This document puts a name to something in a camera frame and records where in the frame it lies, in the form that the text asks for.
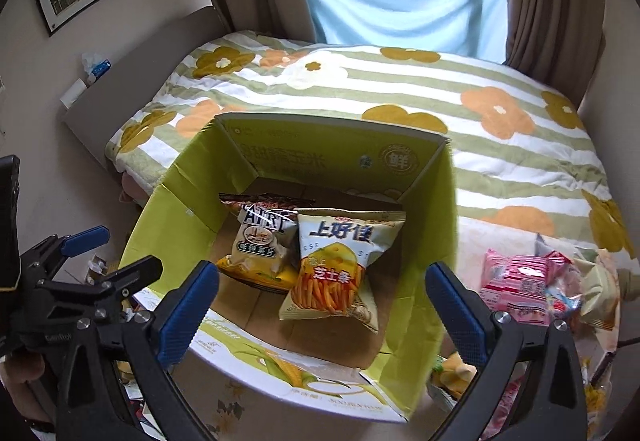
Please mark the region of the person left hand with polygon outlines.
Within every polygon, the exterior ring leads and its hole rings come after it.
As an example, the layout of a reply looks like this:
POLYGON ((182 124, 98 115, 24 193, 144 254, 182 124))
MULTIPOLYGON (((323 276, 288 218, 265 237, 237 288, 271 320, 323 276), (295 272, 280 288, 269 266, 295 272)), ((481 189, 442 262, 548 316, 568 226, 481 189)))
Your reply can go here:
POLYGON ((43 372, 44 362, 39 353, 12 355, 1 363, 2 383, 20 414, 26 419, 48 423, 49 416, 28 385, 38 380, 43 372))

